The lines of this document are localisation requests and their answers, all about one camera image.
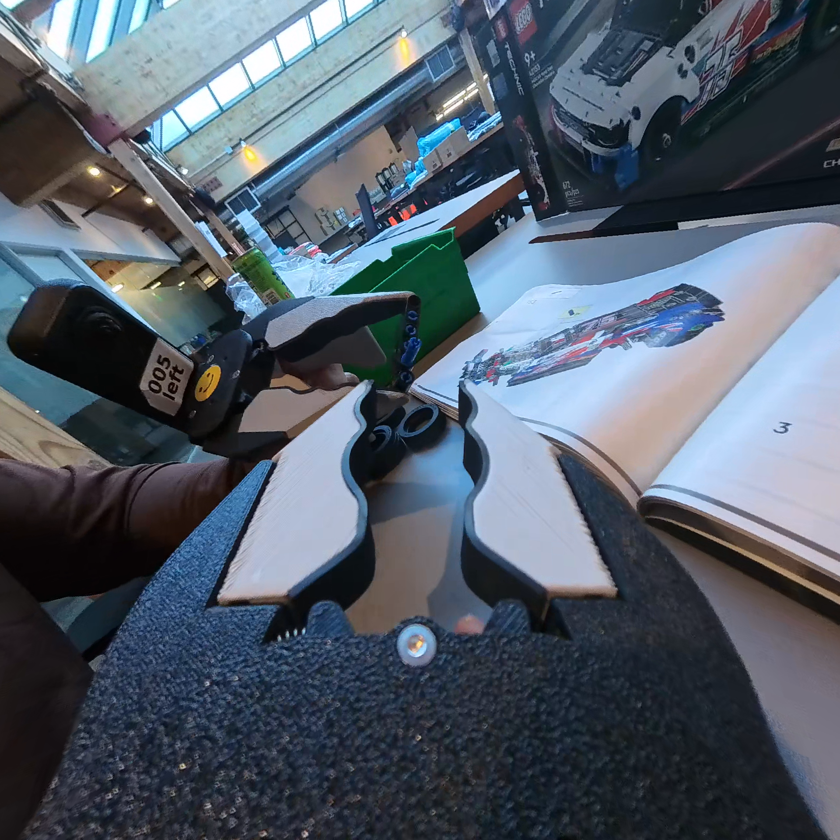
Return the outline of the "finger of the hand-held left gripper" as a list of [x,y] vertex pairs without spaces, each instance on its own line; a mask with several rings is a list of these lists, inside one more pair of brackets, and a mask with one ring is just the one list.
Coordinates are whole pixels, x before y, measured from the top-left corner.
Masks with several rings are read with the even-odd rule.
[[282,374],[352,375],[386,366],[411,291],[307,297],[280,302],[262,315],[262,348]]
[[354,388],[350,383],[328,390],[281,386],[260,392],[241,416],[238,456],[263,459],[276,455]]

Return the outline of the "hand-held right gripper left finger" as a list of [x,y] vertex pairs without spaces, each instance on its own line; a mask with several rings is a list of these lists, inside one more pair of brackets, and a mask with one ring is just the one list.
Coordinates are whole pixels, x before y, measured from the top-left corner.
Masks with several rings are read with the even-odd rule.
[[373,581],[362,485],[370,474],[376,393],[355,386],[278,455],[235,545],[220,606],[278,606],[303,627],[311,608],[346,610]]

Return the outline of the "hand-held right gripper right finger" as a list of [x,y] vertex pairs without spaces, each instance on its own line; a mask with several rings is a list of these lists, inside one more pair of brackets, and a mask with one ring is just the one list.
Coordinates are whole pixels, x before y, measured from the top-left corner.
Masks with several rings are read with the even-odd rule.
[[555,447],[471,381],[458,387],[458,421],[474,484],[460,554],[468,588],[491,607],[519,602],[534,628],[555,600],[616,599]]

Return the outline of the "black beam with blue pins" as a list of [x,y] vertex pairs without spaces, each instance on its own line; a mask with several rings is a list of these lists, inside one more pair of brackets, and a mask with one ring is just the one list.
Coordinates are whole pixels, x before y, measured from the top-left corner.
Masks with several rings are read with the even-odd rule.
[[409,294],[406,298],[402,319],[402,330],[395,345],[393,357],[392,389],[406,394],[414,382],[413,367],[422,348],[419,338],[421,299]]

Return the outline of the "black rubber toy tire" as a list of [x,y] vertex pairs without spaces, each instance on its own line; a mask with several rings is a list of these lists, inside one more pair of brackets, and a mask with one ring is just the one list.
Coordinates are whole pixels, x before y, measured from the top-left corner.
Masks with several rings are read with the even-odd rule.
[[413,452],[430,448],[447,429],[447,416],[435,404],[423,404],[407,413],[396,432],[405,446]]
[[382,480],[398,467],[407,454],[407,446],[391,426],[380,425],[371,433],[370,480]]

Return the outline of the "person's left forearm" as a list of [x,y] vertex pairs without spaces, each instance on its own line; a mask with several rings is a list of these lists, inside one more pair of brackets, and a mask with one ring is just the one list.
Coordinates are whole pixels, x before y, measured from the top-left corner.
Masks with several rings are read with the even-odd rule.
[[97,595],[160,569],[256,466],[1,462],[2,600]]

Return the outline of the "white desk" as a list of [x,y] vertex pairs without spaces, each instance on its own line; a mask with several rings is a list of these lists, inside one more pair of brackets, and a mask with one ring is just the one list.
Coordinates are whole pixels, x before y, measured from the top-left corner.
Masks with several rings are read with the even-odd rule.
[[[663,269],[762,229],[798,222],[838,224],[838,206],[751,216],[671,232],[552,240],[591,229],[607,211],[541,223],[531,213],[466,259],[481,307],[416,370],[446,356],[532,287],[600,285]],[[457,423],[433,447],[409,455],[383,482],[367,486],[376,550],[371,587],[348,618],[357,634],[384,634],[416,616],[452,630],[463,616],[484,620],[489,607],[463,580],[459,553],[463,468]],[[782,758],[828,837],[838,838],[838,625],[807,606],[657,528],[647,527],[703,591],[748,670]]]

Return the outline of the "clear plastic bags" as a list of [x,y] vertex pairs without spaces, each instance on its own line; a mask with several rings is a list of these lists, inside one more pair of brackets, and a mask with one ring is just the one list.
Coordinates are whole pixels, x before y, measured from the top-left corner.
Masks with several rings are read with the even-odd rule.
[[[280,255],[278,259],[269,262],[295,295],[294,300],[326,296],[361,269],[361,262],[357,260],[333,264],[300,255]],[[255,319],[268,309],[237,273],[225,281],[225,290],[234,308],[244,314],[245,322]]]

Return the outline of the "green drink can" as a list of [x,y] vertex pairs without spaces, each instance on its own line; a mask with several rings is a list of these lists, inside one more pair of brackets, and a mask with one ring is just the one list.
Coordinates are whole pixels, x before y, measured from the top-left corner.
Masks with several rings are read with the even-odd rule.
[[232,267],[266,307],[295,298],[293,292],[275,272],[264,251],[258,247],[250,248],[235,257]]

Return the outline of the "green plastic bin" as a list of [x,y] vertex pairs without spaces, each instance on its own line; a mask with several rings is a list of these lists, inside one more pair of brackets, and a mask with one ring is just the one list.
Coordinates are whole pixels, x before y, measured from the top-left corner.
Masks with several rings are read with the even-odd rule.
[[386,260],[375,260],[333,292],[353,295],[411,291],[421,301],[420,362],[480,312],[454,230],[396,246]]

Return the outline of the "black monitor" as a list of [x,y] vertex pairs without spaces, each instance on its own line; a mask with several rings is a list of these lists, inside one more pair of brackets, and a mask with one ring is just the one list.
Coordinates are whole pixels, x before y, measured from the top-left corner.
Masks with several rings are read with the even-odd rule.
[[355,198],[359,205],[360,215],[364,224],[364,233],[366,241],[371,242],[380,232],[381,228],[375,217],[375,211],[371,204],[370,194],[365,186],[361,184],[359,190],[355,194]]

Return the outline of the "long white background table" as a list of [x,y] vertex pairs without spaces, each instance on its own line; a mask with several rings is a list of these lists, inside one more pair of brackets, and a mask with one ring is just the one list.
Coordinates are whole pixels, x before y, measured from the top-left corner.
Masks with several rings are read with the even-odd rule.
[[399,245],[441,230],[452,229],[456,238],[463,237],[497,212],[507,213],[518,221],[524,216],[521,198],[525,194],[522,174],[519,170],[512,171],[390,227],[363,245],[340,251],[331,262],[341,264],[356,260],[368,266],[377,259],[388,259]]

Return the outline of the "open instruction booklet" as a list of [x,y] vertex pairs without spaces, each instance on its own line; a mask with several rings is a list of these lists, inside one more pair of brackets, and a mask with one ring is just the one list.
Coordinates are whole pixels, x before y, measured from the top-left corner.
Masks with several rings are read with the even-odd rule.
[[421,375],[470,382],[656,527],[838,622],[839,232],[771,227],[599,286],[526,291]]

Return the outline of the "person's brown clothed torso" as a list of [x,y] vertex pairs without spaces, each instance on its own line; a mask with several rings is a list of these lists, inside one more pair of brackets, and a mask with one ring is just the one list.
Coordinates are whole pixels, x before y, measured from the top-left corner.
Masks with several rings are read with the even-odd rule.
[[92,679],[68,636],[1,570],[1,838],[15,839],[60,765]]

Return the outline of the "dark flat board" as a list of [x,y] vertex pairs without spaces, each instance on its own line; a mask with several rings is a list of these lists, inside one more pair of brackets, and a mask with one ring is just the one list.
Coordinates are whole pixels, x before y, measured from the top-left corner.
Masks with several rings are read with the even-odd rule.
[[681,224],[706,225],[715,219],[726,224],[740,217],[789,213],[838,205],[839,177],[757,185],[707,195],[633,203],[614,208],[596,226],[537,236],[530,244],[575,241],[620,235],[678,230]]

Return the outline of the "toy car set box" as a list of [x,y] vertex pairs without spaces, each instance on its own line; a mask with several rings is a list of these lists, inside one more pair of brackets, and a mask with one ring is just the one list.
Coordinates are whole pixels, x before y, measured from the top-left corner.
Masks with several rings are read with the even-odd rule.
[[484,2],[537,219],[838,182],[838,2]]

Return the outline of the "wooden post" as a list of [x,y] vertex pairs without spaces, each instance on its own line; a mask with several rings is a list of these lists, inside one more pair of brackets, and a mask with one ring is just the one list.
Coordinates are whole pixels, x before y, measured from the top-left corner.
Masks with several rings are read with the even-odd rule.
[[104,468],[110,463],[1,389],[1,458],[38,466]]

